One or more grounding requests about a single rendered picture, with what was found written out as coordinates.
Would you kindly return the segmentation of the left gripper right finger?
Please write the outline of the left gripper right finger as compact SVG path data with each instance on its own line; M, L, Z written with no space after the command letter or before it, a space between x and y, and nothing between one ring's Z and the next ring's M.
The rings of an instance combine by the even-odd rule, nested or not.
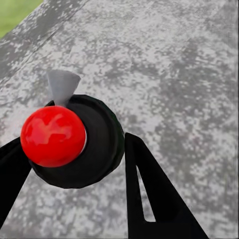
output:
M209 239L144 141L124 136L128 239ZM144 218L136 166L156 222Z

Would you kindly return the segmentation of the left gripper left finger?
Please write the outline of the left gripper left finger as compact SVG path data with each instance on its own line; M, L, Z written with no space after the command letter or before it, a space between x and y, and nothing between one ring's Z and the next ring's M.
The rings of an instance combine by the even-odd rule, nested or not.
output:
M0 229L31 169L20 137L0 148Z

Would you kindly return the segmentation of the insectifuge atomizer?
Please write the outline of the insectifuge atomizer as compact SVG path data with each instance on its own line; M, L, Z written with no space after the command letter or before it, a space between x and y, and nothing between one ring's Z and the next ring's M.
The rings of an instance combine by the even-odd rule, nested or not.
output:
M125 136L104 102L73 95L81 78L66 70L46 73L53 96L24 122L20 141L35 173L48 184L81 189L100 182L125 162Z

